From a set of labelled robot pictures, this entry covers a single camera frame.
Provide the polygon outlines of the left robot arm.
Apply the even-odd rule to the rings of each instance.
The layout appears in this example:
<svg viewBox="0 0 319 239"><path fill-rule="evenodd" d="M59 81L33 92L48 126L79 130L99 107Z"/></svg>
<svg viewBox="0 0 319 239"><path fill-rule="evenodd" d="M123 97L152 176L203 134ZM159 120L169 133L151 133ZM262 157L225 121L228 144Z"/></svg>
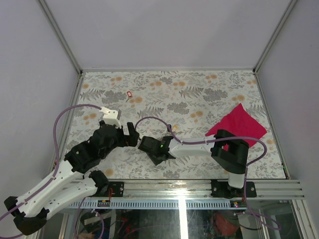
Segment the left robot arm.
<svg viewBox="0 0 319 239"><path fill-rule="evenodd" d="M105 196L109 180L100 170L93 170L117 147L137 146L139 133L132 122L129 134L122 127L99 122L100 127L86 141L72 147L38 185L19 197L9 196L4 204L17 229L28 236L40 230L57 212L80 198Z"/></svg>

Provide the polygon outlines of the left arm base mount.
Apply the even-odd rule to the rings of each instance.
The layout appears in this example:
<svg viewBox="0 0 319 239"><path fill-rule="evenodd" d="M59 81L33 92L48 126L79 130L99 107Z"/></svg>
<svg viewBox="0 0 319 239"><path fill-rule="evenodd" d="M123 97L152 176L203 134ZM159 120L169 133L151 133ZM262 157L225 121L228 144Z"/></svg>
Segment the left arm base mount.
<svg viewBox="0 0 319 239"><path fill-rule="evenodd" d="M113 181L99 187L94 196L108 197L108 198L121 198L124 195L124 182Z"/></svg>

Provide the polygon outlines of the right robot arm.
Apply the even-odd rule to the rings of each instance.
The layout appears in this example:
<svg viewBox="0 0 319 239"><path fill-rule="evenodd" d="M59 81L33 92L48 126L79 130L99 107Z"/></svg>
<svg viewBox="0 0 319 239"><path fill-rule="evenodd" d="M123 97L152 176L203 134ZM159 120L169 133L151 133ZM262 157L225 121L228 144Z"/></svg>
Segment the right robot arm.
<svg viewBox="0 0 319 239"><path fill-rule="evenodd" d="M245 191L249 144L226 130L220 129L215 135L203 138L165 136L158 140L144 136L138 149L146 153L154 165L187 156L210 156L228 172L228 193L236 197Z"/></svg>

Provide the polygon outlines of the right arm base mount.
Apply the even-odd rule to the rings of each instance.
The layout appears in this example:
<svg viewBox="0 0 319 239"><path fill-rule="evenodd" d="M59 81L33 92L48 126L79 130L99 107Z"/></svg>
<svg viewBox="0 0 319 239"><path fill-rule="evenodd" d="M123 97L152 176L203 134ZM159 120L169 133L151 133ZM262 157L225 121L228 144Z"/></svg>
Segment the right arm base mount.
<svg viewBox="0 0 319 239"><path fill-rule="evenodd" d="M219 181L217 179L210 180L211 183L211 196L213 198L244 198L244 192L246 192L247 198L256 198L256 187L254 182L248 181L246 182L246 187L238 189L229 186L227 181Z"/></svg>

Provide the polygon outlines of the silver keyring bunch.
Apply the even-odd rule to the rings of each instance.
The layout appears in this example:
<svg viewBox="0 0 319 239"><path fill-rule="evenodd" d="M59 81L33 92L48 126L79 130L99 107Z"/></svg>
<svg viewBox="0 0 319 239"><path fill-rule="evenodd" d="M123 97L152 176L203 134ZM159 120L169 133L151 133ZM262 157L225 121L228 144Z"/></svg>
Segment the silver keyring bunch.
<svg viewBox="0 0 319 239"><path fill-rule="evenodd" d="M164 138L173 138L173 136L172 136L172 134L170 132L166 132L164 134L164 136L162 137L162 139L164 139Z"/></svg>

